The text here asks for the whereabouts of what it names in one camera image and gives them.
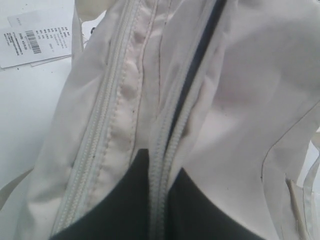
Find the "paper tag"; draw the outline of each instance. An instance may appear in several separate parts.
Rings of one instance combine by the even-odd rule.
[[[31,11],[31,12],[22,13],[19,15],[9,16],[7,19],[11,27],[18,27],[18,26],[34,25],[41,22],[48,22],[49,20],[54,21],[55,19],[58,19],[61,16],[63,16],[66,23],[70,23],[70,24],[72,23],[72,18],[73,18],[72,9],[67,11],[63,8]],[[32,62],[31,66],[35,67],[41,64],[50,63],[50,62],[53,62],[59,59],[64,59],[67,57],[69,57],[69,55]]]
[[[43,23],[0,29],[2,68],[71,54],[71,23]]]

